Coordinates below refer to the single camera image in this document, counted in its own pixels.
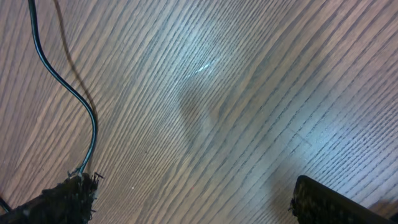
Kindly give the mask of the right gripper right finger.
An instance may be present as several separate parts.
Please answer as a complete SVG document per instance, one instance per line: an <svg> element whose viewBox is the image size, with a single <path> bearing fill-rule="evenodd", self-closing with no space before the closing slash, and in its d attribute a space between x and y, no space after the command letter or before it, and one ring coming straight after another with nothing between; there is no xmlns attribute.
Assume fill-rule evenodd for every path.
<svg viewBox="0 0 398 224"><path fill-rule="evenodd" d="M297 178L289 210L300 224L395 224L306 175Z"/></svg>

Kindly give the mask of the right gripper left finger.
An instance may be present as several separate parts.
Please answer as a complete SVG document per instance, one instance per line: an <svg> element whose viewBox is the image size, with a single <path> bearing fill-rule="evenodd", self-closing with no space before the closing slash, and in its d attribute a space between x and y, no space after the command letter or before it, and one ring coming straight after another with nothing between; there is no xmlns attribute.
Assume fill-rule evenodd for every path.
<svg viewBox="0 0 398 224"><path fill-rule="evenodd" d="M78 174L52 189L44 189L32 200L14 208L6 207L1 223L8 224L87 224L95 213L99 181L94 173Z"/></svg>

